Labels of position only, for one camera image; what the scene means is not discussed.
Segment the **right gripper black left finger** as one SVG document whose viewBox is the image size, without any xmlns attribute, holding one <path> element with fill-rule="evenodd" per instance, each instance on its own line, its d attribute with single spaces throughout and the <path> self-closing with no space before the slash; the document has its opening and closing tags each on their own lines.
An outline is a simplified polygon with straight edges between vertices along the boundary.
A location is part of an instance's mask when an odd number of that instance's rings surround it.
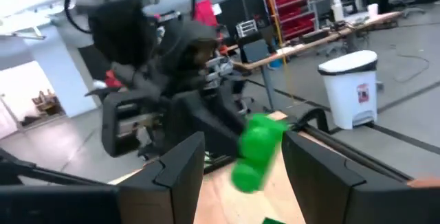
<svg viewBox="0 0 440 224">
<path fill-rule="evenodd" d="M 42 168 L 1 151 L 1 222 L 192 223 L 205 143 L 193 133 L 115 185 Z"/>
</svg>

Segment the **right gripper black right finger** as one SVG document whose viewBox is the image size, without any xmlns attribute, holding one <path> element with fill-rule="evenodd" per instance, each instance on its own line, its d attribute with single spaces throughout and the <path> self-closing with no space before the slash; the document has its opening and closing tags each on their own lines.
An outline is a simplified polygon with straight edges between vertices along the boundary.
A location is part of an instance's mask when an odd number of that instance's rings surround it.
<svg viewBox="0 0 440 224">
<path fill-rule="evenodd" d="M 282 154 L 306 223 L 439 224 L 438 188 L 410 187 L 292 131 Z"/>
</svg>

